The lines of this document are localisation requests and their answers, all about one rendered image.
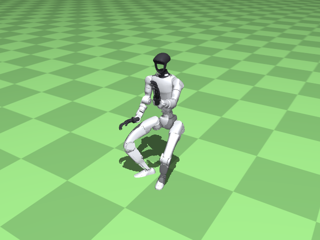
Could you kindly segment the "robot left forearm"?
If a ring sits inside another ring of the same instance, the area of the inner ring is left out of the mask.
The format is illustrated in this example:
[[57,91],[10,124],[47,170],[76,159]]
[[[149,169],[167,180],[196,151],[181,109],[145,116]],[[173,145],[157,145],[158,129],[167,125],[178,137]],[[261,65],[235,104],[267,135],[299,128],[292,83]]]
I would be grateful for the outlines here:
[[166,99],[166,100],[160,100],[159,101],[159,105],[155,105],[155,101],[154,99],[152,99],[152,102],[153,102],[153,105],[154,106],[157,106],[159,108],[165,108],[165,109],[171,109],[171,108],[174,108],[176,105],[177,105],[177,101],[175,99],[173,100],[169,100],[169,99]]

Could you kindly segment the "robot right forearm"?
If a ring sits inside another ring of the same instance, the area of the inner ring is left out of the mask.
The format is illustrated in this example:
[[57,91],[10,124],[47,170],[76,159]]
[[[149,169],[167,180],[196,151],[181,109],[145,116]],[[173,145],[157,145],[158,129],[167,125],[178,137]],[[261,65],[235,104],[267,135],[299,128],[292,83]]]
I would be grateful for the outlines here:
[[141,121],[141,117],[143,116],[143,114],[144,114],[146,109],[147,109],[147,106],[144,103],[142,103],[142,100],[141,100],[139,108],[138,108],[138,110],[137,110],[137,112],[135,114],[135,117],[134,117],[134,118],[139,117],[140,120],[135,122],[135,123],[139,123]]

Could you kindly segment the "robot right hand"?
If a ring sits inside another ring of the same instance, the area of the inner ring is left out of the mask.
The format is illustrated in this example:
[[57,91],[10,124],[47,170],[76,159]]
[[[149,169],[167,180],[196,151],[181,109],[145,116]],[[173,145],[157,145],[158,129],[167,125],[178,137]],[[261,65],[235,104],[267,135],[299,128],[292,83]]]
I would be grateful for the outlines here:
[[131,122],[135,123],[135,122],[138,122],[139,120],[140,120],[139,117],[132,117],[131,119],[128,119],[128,120],[124,121],[123,123],[121,123],[119,125],[119,130],[122,130],[123,125],[127,126],[128,123],[131,123]]

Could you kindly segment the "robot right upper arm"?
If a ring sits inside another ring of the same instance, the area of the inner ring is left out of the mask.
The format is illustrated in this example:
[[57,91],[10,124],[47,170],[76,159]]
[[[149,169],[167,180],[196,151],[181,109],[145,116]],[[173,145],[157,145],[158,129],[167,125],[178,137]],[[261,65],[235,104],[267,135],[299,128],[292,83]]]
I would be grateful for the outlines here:
[[145,89],[144,89],[145,96],[142,98],[142,103],[146,105],[149,105],[152,102],[151,95],[152,95],[153,89],[150,81],[152,80],[153,76],[154,75],[149,75],[145,78]]

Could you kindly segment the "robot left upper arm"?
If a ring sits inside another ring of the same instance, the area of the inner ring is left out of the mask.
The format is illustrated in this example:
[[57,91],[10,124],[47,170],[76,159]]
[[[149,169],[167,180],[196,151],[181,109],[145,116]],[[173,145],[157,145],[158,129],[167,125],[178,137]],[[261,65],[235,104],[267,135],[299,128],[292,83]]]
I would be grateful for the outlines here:
[[180,97],[181,91],[184,88],[184,83],[180,79],[174,78],[172,85],[173,85],[173,89],[172,89],[172,93],[171,93],[171,99],[168,99],[168,100],[175,99],[176,103],[177,103],[177,101]]

